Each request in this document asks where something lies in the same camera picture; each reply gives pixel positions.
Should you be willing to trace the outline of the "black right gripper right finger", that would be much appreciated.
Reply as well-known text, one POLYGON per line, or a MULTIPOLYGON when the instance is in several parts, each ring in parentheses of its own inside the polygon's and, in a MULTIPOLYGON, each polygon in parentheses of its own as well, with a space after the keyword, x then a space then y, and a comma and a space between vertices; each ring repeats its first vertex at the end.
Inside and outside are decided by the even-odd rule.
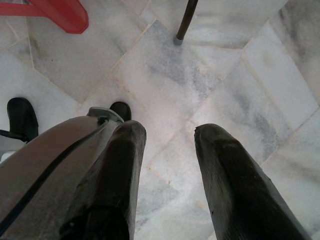
POLYGON ((224 128, 197 126, 194 143, 218 240, 311 238, 271 179, 224 128))

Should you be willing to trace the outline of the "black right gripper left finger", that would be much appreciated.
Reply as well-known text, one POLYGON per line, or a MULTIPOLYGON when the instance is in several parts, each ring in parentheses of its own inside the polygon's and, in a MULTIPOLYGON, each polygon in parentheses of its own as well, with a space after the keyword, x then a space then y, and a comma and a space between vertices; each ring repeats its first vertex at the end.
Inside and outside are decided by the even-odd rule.
POLYGON ((147 132, 129 120, 113 131, 104 150, 78 184, 61 240, 132 240, 147 132))

